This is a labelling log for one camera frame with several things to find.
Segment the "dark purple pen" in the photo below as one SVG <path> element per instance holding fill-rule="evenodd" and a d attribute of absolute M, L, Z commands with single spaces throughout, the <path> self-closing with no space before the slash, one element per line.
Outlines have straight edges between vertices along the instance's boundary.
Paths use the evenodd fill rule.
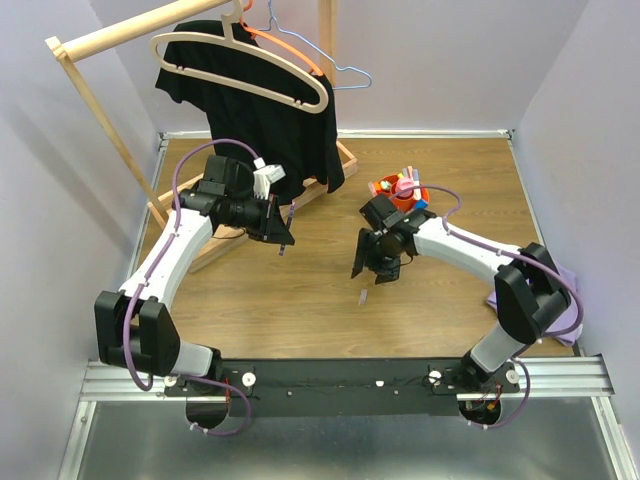
<path fill-rule="evenodd" d="M 293 201 L 291 202 L 290 209 L 289 209 L 289 212 L 288 212 L 288 214 L 287 214 L 287 217 L 286 217 L 286 223 L 285 223 L 285 226 L 286 226 L 287 230 L 289 231 L 289 233 L 290 233 L 291 226 L 292 226 L 292 223 L 293 223 L 293 218 L 294 218 L 294 215 L 295 215 L 295 210 L 296 210 L 296 201 L 295 201 L 295 200 L 293 200 Z M 284 244 L 284 243 L 280 245 L 279 252 L 278 252 L 278 255 L 279 255 L 280 257 L 284 256 L 284 253 L 285 253 L 285 249 L 286 249 L 286 247 L 287 247 L 287 245 L 286 245 L 286 244 Z"/>

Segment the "orange round pen organizer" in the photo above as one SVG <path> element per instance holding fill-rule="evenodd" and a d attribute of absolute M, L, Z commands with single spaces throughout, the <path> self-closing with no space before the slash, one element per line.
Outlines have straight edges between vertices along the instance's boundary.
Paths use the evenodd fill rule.
<path fill-rule="evenodd" d="M 427 188 L 422 188 L 422 189 L 418 189 L 416 188 L 416 190 L 414 191 L 414 196 L 412 198 L 409 199 L 399 199 L 399 198 L 394 198 L 393 197 L 393 193 L 394 193 L 394 185 L 396 183 L 396 181 L 399 178 L 402 178 L 403 175 L 402 173 L 398 173 L 398 174 L 394 174 L 394 175 L 388 175 L 386 177 L 381 178 L 378 181 L 373 181 L 375 183 L 378 184 L 378 194 L 377 195 L 383 195 L 388 197 L 391 202 L 393 203 L 394 206 L 396 206 L 401 212 L 403 213 L 409 213 L 411 210 L 414 210 L 414 205 L 415 203 L 420 200 L 420 199 L 425 199 L 428 202 L 430 201 L 430 196 L 429 196 L 429 192 Z M 391 189 L 388 191 L 384 191 L 381 190 L 379 187 L 379 183 L 381 181 L 388 181 L 392 184 Z"/>

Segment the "pink lidded pen tube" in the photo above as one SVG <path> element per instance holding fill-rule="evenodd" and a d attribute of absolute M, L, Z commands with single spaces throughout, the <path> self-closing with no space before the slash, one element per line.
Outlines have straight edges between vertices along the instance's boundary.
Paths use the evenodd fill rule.
<path fill-rule="evenodd" d="M 409 199 L 414 196 L 416 190 L 416 183 L 410 177 L 399 178 L 394 185 L 394 198 Z"/>

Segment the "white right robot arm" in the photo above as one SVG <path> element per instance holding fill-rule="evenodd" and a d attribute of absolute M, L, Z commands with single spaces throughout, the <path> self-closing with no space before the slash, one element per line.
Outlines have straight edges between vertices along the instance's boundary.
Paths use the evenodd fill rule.
<path fill-rule="evenodd" d="M 366 227 L 358 233 L 353 275 L 368 269 L 376 283 L 398 280 L 402 256 L 432 257 L 491 284 L 497 322 L 447 376 L 462 391 L 480 392 L 496 380 L 512 357 L 549 333 L 572 304 L 551 255 L 540 244 L 525 248 L 490 241 L 458 229 L 423 209 L 404 213 L 378 195 L 359 210 Z"/>

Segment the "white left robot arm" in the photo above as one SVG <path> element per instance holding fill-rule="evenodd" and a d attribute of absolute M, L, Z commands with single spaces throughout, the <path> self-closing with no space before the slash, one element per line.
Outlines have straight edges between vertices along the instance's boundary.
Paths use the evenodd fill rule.
<path fill-rule="evenodd" d="M 220 353 L 182 340 L 170 315 L 175 294 L 202 247 L 221 226 L 238 228 L 255 241 L 292 245 L 273 184 L 280 165 L 252 165 L 212 155 L 200 180 L 179 191 L 160 238 L 138 270 L 115 292 L 94 304 L 99 358 L 136 374 L 187 376 L 201 395 L 222 380 Z"/>

